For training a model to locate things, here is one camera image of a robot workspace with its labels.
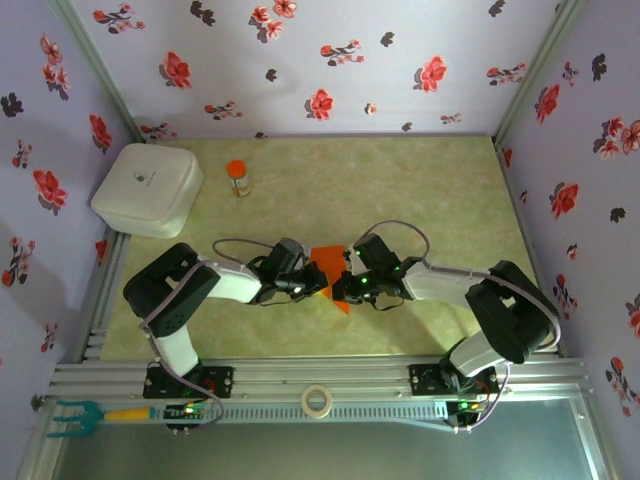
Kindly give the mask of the orange-capped small bottle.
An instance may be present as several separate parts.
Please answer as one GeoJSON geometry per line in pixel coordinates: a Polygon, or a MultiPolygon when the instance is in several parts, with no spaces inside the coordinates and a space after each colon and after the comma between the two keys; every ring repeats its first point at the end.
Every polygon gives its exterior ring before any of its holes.
{"type": "Polygon", "coordinates": [[[232,184],[232,191],[237,197],[250,194],[251,185],[246,164],[240,159],[231,160],[226,166],[227,175],[232,184]]]}

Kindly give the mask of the aluminium corner post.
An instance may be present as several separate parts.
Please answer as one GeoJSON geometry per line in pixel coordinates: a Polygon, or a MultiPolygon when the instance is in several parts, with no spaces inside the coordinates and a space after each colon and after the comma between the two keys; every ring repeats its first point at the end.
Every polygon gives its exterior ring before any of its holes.
{"type": "Polygon", "coordinates": [[[556,51],[565,41],[579,12],[589,0],[559,0],[557,11],[540,48],[528,67],[528,73],[519,87],[514,99],[501,120],[499,127],[492,136],[495,146],[501,144],[512,130],[514,124],[524,109],[524,105],[533,91],[536,82],[549,68],[556,51]]]}
{"type": "Polygon", "coordinates": [[[99,81],[102,89],[108,95],[131,137],[137,142],[143,142],[143,136],[124,101],[124,97],[119,91],[88,31],[84,27],[71,0],[45,1],[51,7],[65,31],[71,36],[77,48],[81,51],[91,71],[99,81]]]}

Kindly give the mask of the orange cloth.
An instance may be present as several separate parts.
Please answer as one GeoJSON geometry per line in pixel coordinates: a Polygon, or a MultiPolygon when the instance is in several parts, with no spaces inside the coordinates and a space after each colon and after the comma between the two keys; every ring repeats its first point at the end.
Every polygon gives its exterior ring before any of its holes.
{"type": "Polygon", "coordinates": [[[347,269],[343,253],[344,246],[340,245],[313,247],[311,249],[310,260],[317,264],[320,271],[323,272],[327,278],[328,286],[323,288],[320,293],[344,314],[348,315],[350,313],[349,305],[344,301],[334,300],[332,296],[333,285],[341,278],[342,273],[347,269]]]}

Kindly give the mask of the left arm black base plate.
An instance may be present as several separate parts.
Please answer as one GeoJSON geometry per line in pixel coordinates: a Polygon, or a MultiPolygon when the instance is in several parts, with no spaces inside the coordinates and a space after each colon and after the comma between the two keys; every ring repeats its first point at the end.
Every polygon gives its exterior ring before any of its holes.
{"type": "MultiPolygon", "coordinates": [[[[214,393],[222,399],[229,398],[234,384],[234,369],[229,366],[196,365],[185,379],[214,393]]],[[[158,364],[149,365],[143,384],[145,399],[204,398],[205,395],[186,386],[158,364]]]]}

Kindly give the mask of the aluminium rail frame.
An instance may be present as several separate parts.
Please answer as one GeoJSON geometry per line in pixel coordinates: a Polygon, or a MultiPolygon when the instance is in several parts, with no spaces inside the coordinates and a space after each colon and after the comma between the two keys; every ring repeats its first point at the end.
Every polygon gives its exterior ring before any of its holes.
{"type": "MultiPolygon", "coordinates": [[[[203,364],[234,369],[233,403],[295,402],[313,384],[328,388],[338,402],[408,402],[408,366],[436,361],[429,356],[369,355],[205,360],[203,364]]],[[[59,364],[46,395],[98,402],[140,401],[145,377],[146,364],[138,361],[59,364]]],[[[537,354],[511,367],[506,399],[560,399],[591,391],[583,361],[537,354]]]]}

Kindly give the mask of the white square plastic container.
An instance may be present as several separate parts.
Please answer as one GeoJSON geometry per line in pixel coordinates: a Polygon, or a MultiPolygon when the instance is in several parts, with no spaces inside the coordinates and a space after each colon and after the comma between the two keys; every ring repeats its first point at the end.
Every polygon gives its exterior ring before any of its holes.
{"type": "Polygon", "coordinates": [[[174,238],[184,228],[203,180],[192,152],[133,143],[120,152],[90,206],[115,231],[174,238]]]}

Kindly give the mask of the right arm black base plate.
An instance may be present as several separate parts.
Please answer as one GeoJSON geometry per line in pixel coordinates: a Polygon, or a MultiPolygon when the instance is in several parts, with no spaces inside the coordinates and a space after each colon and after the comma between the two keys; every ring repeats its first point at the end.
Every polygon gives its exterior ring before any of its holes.
{"type": "Polygon", "coordinates": [[[408,373],[413,396],[494,394],[500,390],[494,367],[466,377],[439,364],[412,364],[408,373]]]}

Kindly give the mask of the wide aluminium side rail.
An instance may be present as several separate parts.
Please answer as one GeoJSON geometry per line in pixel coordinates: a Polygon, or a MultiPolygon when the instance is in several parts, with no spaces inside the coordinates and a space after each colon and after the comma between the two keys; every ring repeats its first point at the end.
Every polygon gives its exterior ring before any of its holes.
{"type": "Polygon", "coordinates": [[[94,276],[86,321],[76,354],[78,363],[101,360],[110,315],[113,311],[116,298],[121,294],[119,284],[124,269],[130,236],[116,232],[111,228],[108,228],[106,233],[106,251],[94,276]]]}

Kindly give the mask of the white tape roll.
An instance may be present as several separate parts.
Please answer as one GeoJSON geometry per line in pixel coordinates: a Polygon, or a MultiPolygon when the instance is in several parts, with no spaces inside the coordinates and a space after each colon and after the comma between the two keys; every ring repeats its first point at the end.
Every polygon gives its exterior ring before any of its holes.
{"type": "Polygon", "coordinates": [[[308,386],[301,395],[301,408],[314,420],[326,418],[333,407],[333,395],[328,388],[320,384],[308,386]]]}

